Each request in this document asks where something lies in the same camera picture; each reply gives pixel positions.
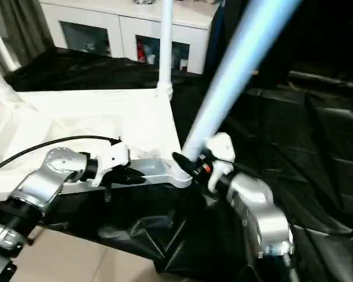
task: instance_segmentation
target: wrinkled black fabric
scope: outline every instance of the wrinkled black fabric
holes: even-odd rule
[[[16,71],[16,90],[152,88],[158,70],[126,59],[50,51]],[[173,72],[171,102],[181,143],[208,82]],[[353,281],[353,96],[249,89],[221,127],[237,161],[261,174],[288,216],[301,281]],[[247,252],[241,220],[225,204],[206,206],[194,186],[168,184],[70,194],[48,228],[155,261],[158,271],[205,281],[287,281],[277,260]]]

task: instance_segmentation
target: white cabinet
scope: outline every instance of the white cabinet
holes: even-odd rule
[[[40,0],[57,47],[158,64],[162,0]],[[218,5],[175,1],[172,66],[203,73]]]

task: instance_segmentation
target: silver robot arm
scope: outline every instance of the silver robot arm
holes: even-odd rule
[[[65,147],[50,150],[41,167],[27,175],[0,204],[0,281],[9,281],[14,274],[16,267],[10,258],[22,250],[64,183],[80,180],[99,186],[106,173],[128,162],[128,149],[123,143],[111,146],[96,159]]]
[[[234,171],[231,138],[218,133],[207,140],[195,163],[174,153],[179,166],[208,193],[220,194],[242,219],[246,239],[257,258],[284,256],[294,252],[293,237],[285,214],[273,201],[271,188],[257,177]]]

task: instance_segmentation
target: light blue pole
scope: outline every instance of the light blue pole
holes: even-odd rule
[[[251,74],[267,54],[301,0],[252,0],[195,119],[183,154],[196,160],[244,90]]]

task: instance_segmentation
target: black cloth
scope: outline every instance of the black cloth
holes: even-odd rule
[[[226,0],[215,65],[237,28],[249,0]],[[258,67],[256,80],[272,87],[289,71],[353,82],[353,0],[303,0]]]
[[[7,80],[18,91],[153,88],[158,70],[55,49]],[[178,71],[172,80],[183,144],[209,82]],[[248,89],[220,130],[286,212],[301,281],[353,281],[353,96]],[[241,220],[224,202],[207,206],[195,186],[115,189],[111,204],[102,191],[64,195],[44,226],[147,257],[158,271],[205,281],[287,281],[277,260],[248,265]]]

